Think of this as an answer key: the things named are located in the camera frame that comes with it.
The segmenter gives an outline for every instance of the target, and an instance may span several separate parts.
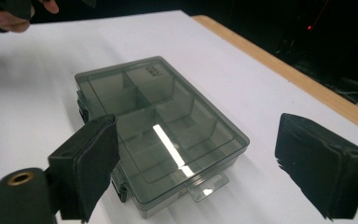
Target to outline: white table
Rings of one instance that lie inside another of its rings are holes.
[[[313,119],[358,145],[358,126],[180,11],[33,25],[0,35],[0,178],[48,167],[47,157],[82,125],[74,75],[160,55],[250,139],[200,203],[186,196],[143,220],[113,188],[90,223],[331,223],[274,157],[281,113]],[[79,221],[61,221],[79,223]],[[335,223],[358,223],[335,220]]]

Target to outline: finger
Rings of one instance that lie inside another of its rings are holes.
[[[30,27],[30,22],[26,21],[23,23],[19,23],[16,25],[10,25],[10,26],[0,26],[1,29],[10,31],[13,33],[23,33]]]
[[[31,16],[34,15],[34,8],[31,7]],[[22,33],[30,27],[30,22],[13,16],[7,11],[0,11],[0,28],[6,31]]]
[[[60,9],[55,0],[39,0],[45,6],[45,9],[52,14],[57,14]]]

